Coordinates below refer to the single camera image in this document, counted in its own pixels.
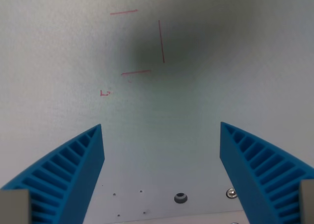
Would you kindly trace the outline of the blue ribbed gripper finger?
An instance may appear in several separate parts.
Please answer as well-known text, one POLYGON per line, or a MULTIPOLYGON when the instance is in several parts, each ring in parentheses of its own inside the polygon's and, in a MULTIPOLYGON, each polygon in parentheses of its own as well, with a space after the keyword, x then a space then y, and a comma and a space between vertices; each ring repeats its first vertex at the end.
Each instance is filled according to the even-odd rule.
POLYGON ((220 159, 251 224, 299 224, 300 182, 314 169, 233 125, 220 125, 220 159))
POLYGON ((104 161, 98 124, 43 156, 2 190, 29 191, 33 224, 81 224, 104 161))

